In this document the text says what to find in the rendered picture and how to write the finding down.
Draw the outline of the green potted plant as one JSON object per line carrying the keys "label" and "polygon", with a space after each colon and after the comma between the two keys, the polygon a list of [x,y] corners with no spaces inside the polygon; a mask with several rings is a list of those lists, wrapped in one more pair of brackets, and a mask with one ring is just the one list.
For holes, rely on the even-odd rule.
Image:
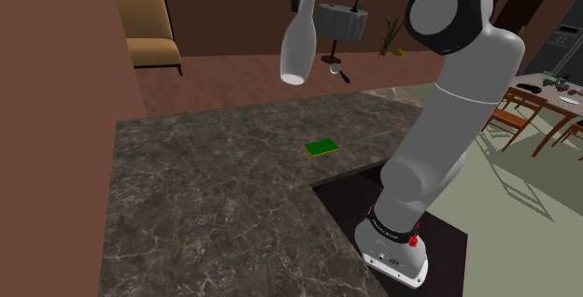
{"label": "green potted plant", "polygon": [[391,20],[388,16],[385,17],[385,21],[388,24],[387,31],[384,37],[381,38],[382,40],[382,47],[378,52],[378,56],[385,57],[388,52],[388,47],[391,44],[392,40],[396,37],[399,33],[401,27],[403,26],[402,22],[399,22],[401,19],[400,16],[397,16],[394,20]]}

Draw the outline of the round table with grey cloth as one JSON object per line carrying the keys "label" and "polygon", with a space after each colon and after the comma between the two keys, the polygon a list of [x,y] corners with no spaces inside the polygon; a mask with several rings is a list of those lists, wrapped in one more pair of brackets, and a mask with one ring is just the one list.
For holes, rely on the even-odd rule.
{"label": "round table with grey cloth", "polygon": [[368,13],[358,6],[320,3],[314,14],[317,36],[333,41],[330,54],[323,55],[320,59],[327,64],[340,64],[341,60],[335,56],[337,42],[359,42],[367,18]]}

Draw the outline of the green and yellow sponge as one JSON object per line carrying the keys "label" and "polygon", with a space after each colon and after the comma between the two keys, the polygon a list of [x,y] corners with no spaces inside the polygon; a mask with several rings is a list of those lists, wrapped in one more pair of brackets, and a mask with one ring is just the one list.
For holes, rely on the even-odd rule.
{"label": "green and yellow sponge", "polygon": [[310,157],[319,157],[339,151],[339,146],[330,138],[305,144],[306,152]]}

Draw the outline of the wooden dining table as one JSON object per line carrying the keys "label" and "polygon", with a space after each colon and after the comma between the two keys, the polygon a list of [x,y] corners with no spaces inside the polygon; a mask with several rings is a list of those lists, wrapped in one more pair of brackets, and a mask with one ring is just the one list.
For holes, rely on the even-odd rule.
{"label": "wooden dining table", "polygon": [[545,108],[562,115],[562,118],[552,126],[551,130],[545,135],[543,140],[534,150],[532,154],[533,157],[536,157],[540,150],[567,123],[571,123],[575,119],[583,119],[583,96],[571,96],[571,99],[576,100],[577,104],[565,102],[561,99],[561,96],[567,97],[567,94],[565,92],[558,92],[556,88],[552,86],[544,87],[543,80],[545,78],[551,79],[550,76],[544,74],[522,75],[514,77],[510,83],[511,86],[515,86],[518,83],[527,83],[541,87],[542,91],[539,93],[539,96],[547,99]]}

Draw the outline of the wooden chair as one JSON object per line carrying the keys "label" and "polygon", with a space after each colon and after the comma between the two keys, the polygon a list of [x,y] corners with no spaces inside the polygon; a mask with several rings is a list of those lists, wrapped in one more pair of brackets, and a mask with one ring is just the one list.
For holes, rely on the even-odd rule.
{"label": "wooden chair", "polygon": [[[533,112],[532,115],[526,119],[507,111],[506,108],[511,103],[514,103],[517,106],[529,108]],[[499,105],[494,109],[491,116],[484,124],[482,131],[491,125],[511,134],[512,137],[502,148],[502,151],[505,151],[514,142],[517,136],[532,122],[546,104],[546,98],[521,89],[509,87]]]}

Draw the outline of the white bottle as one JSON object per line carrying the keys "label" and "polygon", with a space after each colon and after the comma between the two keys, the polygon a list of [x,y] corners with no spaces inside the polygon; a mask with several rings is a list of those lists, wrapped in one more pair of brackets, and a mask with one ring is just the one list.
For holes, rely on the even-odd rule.
{"label": "white bottle", "polygon": [[313,21],[315,0],[299,0],[297,13],[291,20],[282,41],[280,77],[290,85],[306,82],[317,47]]}

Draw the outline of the magnifying glass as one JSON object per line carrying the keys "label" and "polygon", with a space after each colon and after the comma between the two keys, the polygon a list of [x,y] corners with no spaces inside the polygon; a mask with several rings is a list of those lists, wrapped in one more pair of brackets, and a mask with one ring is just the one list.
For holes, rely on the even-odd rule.
{"label": "magnifying glass", "polygon": [[339,75],[347,84],[350,83],[348,76],[341,70],[341,65],[334,63],[330,65],[330,72],[334,75]]}

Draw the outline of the dark door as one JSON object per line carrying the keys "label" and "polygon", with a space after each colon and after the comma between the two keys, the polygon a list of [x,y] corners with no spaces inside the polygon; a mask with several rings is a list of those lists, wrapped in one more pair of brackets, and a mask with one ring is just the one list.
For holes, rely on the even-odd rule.
{"label": "dark door", "polygon": [[519,35],[544,0],[495,0],[491,23]]}

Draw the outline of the dark refrigerator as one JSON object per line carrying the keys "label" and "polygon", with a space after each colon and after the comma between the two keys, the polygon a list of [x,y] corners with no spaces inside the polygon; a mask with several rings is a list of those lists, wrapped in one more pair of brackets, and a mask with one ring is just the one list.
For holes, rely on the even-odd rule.
{"label": "dark refrigerator", "polygon": [[575,0],[545,43],[522,71],[523,75],[550,73],[583,87],[583,0]]}

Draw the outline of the dark robot stand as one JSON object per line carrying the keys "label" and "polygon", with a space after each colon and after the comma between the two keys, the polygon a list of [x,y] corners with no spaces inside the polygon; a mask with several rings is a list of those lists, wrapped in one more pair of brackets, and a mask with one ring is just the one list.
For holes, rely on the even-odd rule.
{"label": "dark robot stand", "polygon": [[[347,239],[355,242],[354,230],[382,192],[382,164],[362,167],[353,174],[327,178],[313,186]],[[371,268],[387,297],[463,297],[468,235],[426,212],[419,219],[429,270],[416,290]]]}

